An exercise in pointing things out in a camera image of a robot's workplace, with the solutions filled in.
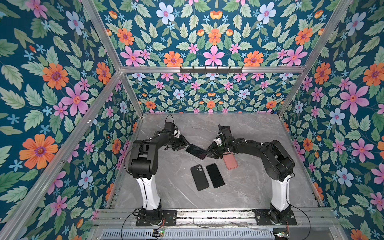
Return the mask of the aluminium frame post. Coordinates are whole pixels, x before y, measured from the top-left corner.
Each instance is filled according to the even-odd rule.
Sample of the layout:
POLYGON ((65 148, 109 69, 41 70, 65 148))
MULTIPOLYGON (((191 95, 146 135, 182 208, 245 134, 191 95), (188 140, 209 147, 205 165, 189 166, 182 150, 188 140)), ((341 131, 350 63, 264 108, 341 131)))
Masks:
POLYGON ((347 1, 347 0, 341 0, 338 2, 338 5, 335 9, 335 11, 332 13, 329 21, 327 22, 325 26, 325 30, 323 34, 320 36, 318 42, 316 43, 314 49, 310 53, 306 64, 304 65, 304 71, 301 73, 295 84, 292 86, 290 92, 288 93, 287 97, 285 98, 285 102, 283 103, 283 106, 280 108, 278 112, 278 116, 280 119, 283 118, 284 113, 287 111, 288 107, 290 106, 291 102, 293 101, 294 97, 300 90, 301 85, 303 84, 305 78, 308 76, 311 68, 314 66, 316 60, 320 56, 323 48, 326 46, 327 42, 329 41, 331 35, 335 31, 336 27, 340 23, 342 17, 347 13, 349 6, 354 1, 347 1))
POLYGON ((122 71, 119 70, 112 76, 89 110, 85 113, 81 121, 71 132, 64 144, 60 147, 53 160, 48 164, 41 176, 37 179, 36 183, 18 205, 18 208, 11 215, 10 219, 1 230, 2 240, 16 240, 18 238, 22 228, 26 226, 29 218, 33 215, 41 200, 48 192, 49 187, 56 179, 64 164, 67 162, 70 154, 73 152, 76 145, 81 141, 85 132, 90 127, 90 122, 95 119, 99 110, 106 103, 106 99, 120 81, 122 74, 122 71))

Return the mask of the aluminium front rail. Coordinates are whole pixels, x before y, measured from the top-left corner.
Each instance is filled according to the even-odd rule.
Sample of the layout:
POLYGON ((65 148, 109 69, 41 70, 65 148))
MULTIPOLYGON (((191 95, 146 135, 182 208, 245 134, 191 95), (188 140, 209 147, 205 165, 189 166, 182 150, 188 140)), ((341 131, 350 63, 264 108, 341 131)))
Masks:
POLYGON ((341 222, 330 208, 302 208, 292 210, 280 224, 273 223, 269 210, 263 209, 175 209, 164 211, 165 226, 226 226, 244 227, 294 227, 331 228, 341 227, 341 222))

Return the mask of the metal hook rail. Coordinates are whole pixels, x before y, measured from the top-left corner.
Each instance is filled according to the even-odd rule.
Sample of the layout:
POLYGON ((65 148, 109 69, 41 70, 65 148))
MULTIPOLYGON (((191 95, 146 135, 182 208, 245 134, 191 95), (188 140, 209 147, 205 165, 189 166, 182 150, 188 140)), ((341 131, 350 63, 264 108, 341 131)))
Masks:
POLYGON ((243 67, 180 67, 180 73, 186 74, 237 74, 243 72, 243 67))

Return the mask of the black phone case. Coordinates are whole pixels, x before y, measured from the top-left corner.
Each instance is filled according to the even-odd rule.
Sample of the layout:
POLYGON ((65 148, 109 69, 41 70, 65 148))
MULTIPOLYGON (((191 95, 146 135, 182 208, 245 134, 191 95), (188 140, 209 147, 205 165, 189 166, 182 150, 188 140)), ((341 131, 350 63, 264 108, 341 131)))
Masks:
POLYGON ((209 187, 209 182, 207 180, 207 177, 205 175, 202 165, 196 165, 191 167, 191 174, 198 191, 202 191, 209 187))

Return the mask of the pink phone case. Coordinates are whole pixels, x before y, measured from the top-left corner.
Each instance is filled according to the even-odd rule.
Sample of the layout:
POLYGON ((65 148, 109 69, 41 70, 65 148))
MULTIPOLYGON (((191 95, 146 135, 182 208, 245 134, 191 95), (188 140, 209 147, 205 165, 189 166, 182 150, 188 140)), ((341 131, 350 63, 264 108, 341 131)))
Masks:
POLYGON ((238 162, 235 158, 235 154, 232 152, 223 153, 223 161, 224 161, 226 168, 228 170, 236 169, 239 166, 238 162))

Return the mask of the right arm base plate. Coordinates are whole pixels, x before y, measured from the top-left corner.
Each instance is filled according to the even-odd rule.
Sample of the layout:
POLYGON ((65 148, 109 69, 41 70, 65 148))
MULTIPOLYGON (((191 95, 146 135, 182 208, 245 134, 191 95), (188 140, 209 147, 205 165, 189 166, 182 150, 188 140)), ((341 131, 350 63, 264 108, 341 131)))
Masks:
POLYGON ((252 209, 252 212, 255 214, 255 219, 258 226, 296 226, 297 221, 292 209, 287 208, 284 211, 278 211, 275 209, 252 209))

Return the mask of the purple edged smartphone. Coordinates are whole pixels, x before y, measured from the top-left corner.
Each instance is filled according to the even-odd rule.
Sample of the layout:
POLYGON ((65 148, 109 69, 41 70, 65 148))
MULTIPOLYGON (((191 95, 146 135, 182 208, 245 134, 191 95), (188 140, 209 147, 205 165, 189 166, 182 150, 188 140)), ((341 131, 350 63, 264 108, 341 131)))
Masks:
POLYGON ((196 158, 200 160, 204 160, 207 156, 207 151, 194 145, 194 144, 189 144, 188 147, 186 148, 186 152, 195 156, 196 158))

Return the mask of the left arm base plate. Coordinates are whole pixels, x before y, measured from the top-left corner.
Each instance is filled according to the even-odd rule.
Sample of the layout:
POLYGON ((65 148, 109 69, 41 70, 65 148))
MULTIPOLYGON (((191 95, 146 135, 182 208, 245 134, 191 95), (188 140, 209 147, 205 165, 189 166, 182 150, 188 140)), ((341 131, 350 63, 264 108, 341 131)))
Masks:
POLYGON ((145 210, 139 211, 136 221, 137 227, 175 226, 176 210, 145 210))

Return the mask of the aluminium frame post left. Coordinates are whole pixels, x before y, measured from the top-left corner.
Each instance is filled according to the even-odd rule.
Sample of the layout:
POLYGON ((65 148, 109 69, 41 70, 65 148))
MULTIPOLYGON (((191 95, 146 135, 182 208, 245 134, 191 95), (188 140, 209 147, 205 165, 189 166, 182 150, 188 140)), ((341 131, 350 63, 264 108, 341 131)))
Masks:
POLYGON ((71 132, 64 144, 60 147, 53 160, 48 164, 41 176, 37 179, 36 183, 18 205, 18 208, 11 215, 10 219, 1 230, 2 240, 16 240, 18 238, 22 228, 26 226, 29 218, 33 215, 41 200, 48 192, 49 187, 56 179, 64 164, 67 162, 70 154, 73 152, 76 145, 81 141, 85 132, 90 127, 90 122, 95 119, 99 110, 106 103, 106 99, 120 81, 122 74, 122 71, 119 70, 112 76, 89 110, 85 113, 81 121, 71 132))

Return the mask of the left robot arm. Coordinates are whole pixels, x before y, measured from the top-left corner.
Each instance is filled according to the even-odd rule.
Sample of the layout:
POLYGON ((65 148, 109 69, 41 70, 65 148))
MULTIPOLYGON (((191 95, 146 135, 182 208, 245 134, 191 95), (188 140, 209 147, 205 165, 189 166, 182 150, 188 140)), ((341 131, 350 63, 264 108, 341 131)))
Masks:
POLYGON ((159 167, 159 150, 165 147, 180 151, 188 145, 189 142, 173 122, 165 122, 164 128, 153 137, 134 142, 126 169, 139 184, 144 210, 155 211, 160 208, 161 199, 155 177, 159 167))

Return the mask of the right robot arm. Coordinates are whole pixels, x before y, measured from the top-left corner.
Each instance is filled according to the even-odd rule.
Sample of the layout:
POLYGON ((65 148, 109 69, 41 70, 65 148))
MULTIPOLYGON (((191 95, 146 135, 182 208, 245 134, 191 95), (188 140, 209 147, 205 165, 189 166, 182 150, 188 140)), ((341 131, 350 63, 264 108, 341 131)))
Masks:
POLYGON ((206 149, 207 156, 222 159, 228 170, 239 165, 236 154, 247 154, 262 160, 265 172, 272 179, 271 210, 282 213, 291 208, 289 203, 289 184, 293 177, 295 162, 283 145, 276 140, 257 142, 255 140, 235 138, 229 126, 219 125, 218 137, 206 149))

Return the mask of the aluminium frame post right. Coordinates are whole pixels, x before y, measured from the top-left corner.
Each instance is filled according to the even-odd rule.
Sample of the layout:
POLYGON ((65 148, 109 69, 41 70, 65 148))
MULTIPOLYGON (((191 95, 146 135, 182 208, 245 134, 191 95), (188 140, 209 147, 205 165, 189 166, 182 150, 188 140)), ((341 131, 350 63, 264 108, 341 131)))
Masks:
POLYGON ((325 30, 323 34, 320 36, 318 42, 316 43, 314 49, 310 53, 306 64, 304 65, 304 71, 301 73, 295 84, 292 86, 290 92, 288 93, 287 97, 285 98, 285 102, 283 103, 283 106, 280 108, 278 112, 278 116, 280 119, 283 118, 284 113, 287 111, 288 107, 290 106, 291 102, 293 101, 294 97, 300 90, 301 85, 303 84, 305 78, 308 76, 311 68, 314 66, 316 60, 320 56, 323 48, 326 46, 327 42, 329 41, 331 35, 335 31, 336 27, 340 23, 342 17, 347 13, 349 6, 354 1, 347 1, 347 0, 341 0, 338 2, 338 5, 335 9, 335 11, 332 13, 329 21, 327 22, 325 26, 325 30))

